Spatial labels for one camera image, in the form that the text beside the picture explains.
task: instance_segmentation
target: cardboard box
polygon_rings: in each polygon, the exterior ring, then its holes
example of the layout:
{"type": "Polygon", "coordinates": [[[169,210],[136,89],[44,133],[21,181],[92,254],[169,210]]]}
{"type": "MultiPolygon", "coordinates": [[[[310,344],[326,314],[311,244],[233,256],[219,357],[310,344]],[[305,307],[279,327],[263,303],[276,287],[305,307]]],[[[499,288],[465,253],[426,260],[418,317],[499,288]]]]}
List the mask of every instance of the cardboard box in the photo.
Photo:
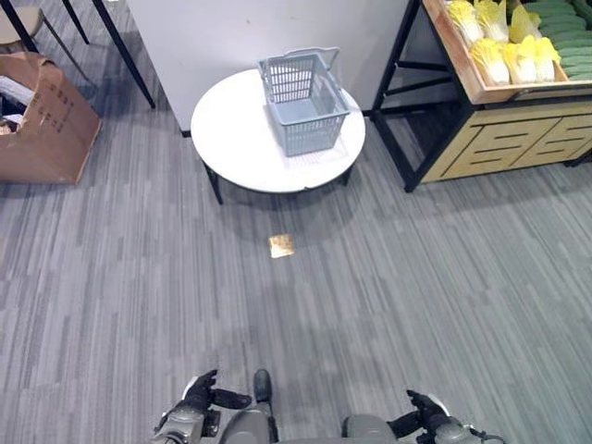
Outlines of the cardboard box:
{"type": "Polygon", "coordinates": [[[101,120],[50,60],[0,55],[0,75],[35,91],[17,132],[0,135],[0,180],[76,183],[101,120]]]}

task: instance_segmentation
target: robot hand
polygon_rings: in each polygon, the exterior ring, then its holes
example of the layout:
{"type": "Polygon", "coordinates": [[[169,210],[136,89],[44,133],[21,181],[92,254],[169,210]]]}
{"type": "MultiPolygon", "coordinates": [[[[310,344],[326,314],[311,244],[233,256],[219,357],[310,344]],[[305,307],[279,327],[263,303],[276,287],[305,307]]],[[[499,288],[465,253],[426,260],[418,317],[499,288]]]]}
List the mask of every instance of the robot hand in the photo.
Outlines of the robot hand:
{"type": "Polygon", "coordinates": [[[201,437],[215,437],[220,424],[220,411],[208,410],[212,404],[232,410],[242,410],[251,405],[248,395],[240,395],[216,384],[217,370],[191,379],[181,400],[175,407],[163,413],[154,428],[153,440],[166,438],[176,444],[192,444],[201,437]]]}

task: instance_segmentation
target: green vegetable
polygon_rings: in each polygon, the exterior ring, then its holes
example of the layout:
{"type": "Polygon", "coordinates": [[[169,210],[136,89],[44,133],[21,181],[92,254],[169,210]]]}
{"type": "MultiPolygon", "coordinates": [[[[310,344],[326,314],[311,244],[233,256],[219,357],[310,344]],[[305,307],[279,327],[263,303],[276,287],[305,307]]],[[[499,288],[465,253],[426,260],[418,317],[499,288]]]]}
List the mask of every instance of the green vegetable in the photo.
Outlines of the green vegetable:
{"type": "Polygon", "coordinates": [[[586,56],[592,58],[592,46],[584,46],[581,48],[563,48],[558,52],[561,57],[586,56]]]}
{"type": "Polygon", "coordinates": [[[572,16],[575,15],[574,8],[566,2],[526,3],[524,7],[528,12],[536,12],[541,18],[557,14],[570,14],[572,16]]]}
{"type": "Polygon", "coordinates": [[[586,29],[586,25],[580,23],[579,25],[575,25],[573,23],[556,23],[553,25],[543,26],[541,24],[540,31],[543,35],[554,35],[559,32],[566,32],[566,31],[583,31],[586,29]]]}
{"type": "Polygon", "coordinates": [[[592,6],[588,6],[586,3],[574,4],[575,10],[578,15],[585,19],[588,25],[592,26],[592,6]]]}
{"type": "Polygon", "coordinates": [[[553,44],[558,51],[564,48],[587,48],[592,46],[592,39],[574,39],[568,42],[553,44]]]}
{"type": "Polygon", "coordinates": [[[565,67],[563,70],[569,78],[578,74],[592,74],[592,62],[588,65],[578,65],[577,67],[565,67]]]}
{"type": "Polygon", "coordinates": [[[583,30],[586,28],[586,21],[578,16],[557,15],[553,17],[544,17],[541,18],[541,20],[541,30],[547,28],[548,26],[559,24],[573,24],[574,26],[582,27],[583,30]]]}
{"type": "Polygon", "coordinates": [[[592,71],[585,72],[584,74],[574,74],[570,76],[570,80],[579,81],[579,80],[592,80],[592,71]]]}
{"type": "Polygon", "coordinates": [[[575,40],[575,39],[592,38],[592,31],[580,31],[580,30],[564,31],[564,32],[557,32],[552,35],[547,34],[547,37],[549,37],[551,39],[551,41],[553,42],[553,44],[555,44],[555,43],[565,42],[565,41],[570,41],[570,40],[575,40]]]}
{"type": "Polygon", "coordinates": [[[561,66],[567,67],[579,67],[581,65],[589,65],[592,63],[592,58],[588,55],[570,55],[561,59],[561,66]]]}

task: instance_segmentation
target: gray plastic basket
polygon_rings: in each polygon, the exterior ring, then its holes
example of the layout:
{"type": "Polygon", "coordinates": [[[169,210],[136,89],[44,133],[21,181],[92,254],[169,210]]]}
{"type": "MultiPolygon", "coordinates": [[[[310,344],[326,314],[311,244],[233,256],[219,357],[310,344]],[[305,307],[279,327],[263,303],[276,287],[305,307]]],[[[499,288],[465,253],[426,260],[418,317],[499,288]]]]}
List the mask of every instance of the gray plastic basket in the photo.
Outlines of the gray plastic basket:
{"type": "Polygon", "coordinates": [[[332,148],[350,114],[331,74],[339,51],[310,48],[259,61],[269,115],[288,157],[332,148]]]}

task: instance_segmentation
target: round white table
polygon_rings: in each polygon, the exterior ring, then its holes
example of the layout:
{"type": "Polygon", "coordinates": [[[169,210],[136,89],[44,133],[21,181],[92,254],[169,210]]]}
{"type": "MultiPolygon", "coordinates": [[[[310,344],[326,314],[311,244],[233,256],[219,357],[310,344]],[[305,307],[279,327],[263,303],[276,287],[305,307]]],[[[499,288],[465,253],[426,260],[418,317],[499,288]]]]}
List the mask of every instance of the round white table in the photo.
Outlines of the round white table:
{"type": "Polygon", "coordinates": [[[330,150],[287,157],[265,111],[257,69],[227,77],[199,101],[191,118],[191,138],[219,204],[218,178],[270,193],[297,192],[342,178],[347,184],[362,151],[365,123],[360,107],[345,91],[351,110],[330,150]]]}

